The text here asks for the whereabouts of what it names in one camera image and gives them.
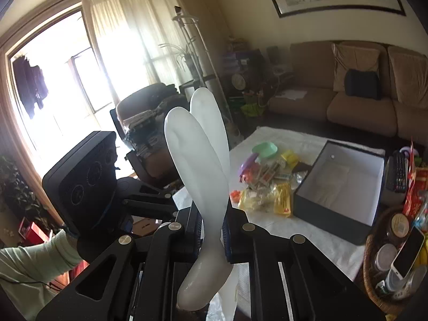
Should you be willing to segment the green sleeved left forearm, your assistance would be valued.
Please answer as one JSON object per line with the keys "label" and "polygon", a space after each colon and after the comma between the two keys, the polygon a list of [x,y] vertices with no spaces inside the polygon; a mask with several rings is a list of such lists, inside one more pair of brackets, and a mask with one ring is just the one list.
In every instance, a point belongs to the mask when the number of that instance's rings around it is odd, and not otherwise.
{"label": "green sleeved left forearm", "polygon": [[49,283],[82,261],[77,239],[64,230],[47,242],[1,250],[1,319],[35,320],[57,295]]}

